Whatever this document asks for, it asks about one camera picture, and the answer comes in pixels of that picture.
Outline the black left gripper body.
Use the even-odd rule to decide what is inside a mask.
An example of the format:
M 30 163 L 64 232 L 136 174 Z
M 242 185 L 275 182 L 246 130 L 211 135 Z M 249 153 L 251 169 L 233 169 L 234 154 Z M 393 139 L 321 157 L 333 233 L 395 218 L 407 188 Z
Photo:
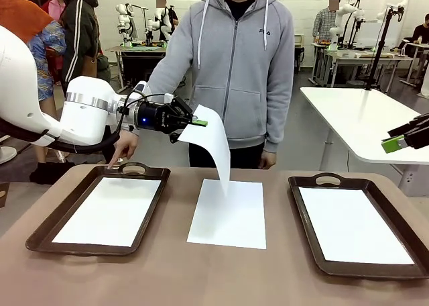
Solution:
M 170 104 L 142 101 L 137 108 L 136 127 L 139 130 L 172 133 L 175 129 L 172 120 L 168 116 L 173 114 L 174 112 Z

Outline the person's right hand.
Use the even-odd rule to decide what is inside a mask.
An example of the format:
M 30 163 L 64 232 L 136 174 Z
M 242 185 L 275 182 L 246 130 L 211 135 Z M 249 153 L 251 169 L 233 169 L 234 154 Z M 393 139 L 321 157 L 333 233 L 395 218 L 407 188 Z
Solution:
M 138 139 L 139 137 L 134 133 L 127 130 L 121 130 L 119 133 L 119 139 L 115 143 L 115 152 L 108 163 L 108 168 L 113 168 L 120 158 L 130 159 L 137 148 Z

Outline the person's left hand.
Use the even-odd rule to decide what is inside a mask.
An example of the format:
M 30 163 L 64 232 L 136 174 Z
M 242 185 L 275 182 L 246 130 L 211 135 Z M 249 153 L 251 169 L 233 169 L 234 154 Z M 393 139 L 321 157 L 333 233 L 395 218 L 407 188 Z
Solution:
M 275 152 L 263 151 L 261 154 L 261 160 L 259 162 L 259 168 L 268 170 L 273 167 L 277 162 L 277 154 Z

